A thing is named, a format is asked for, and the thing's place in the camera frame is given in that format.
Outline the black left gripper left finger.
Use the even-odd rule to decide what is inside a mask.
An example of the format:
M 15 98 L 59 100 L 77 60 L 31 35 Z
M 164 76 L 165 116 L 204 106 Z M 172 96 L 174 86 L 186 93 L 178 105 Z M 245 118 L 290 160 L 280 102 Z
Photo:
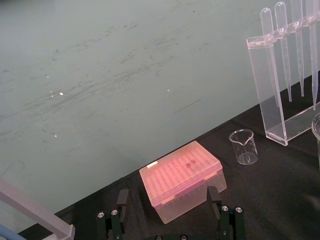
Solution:
M 97 240 L 122 240 L 125 234 L 130 203 L 130 190 L 119 191 L 115 207 L 110 212 L 96 214 Z

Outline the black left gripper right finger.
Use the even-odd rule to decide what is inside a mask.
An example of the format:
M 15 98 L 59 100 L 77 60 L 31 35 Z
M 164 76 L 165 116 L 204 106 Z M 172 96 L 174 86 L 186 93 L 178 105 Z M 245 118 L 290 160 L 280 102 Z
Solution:
M 216 240 L 246 240 L 245 211 L 240 206 L 234 208 L 222 203 L 215 186 L 208 186 L 206 203 L 215 221 Z

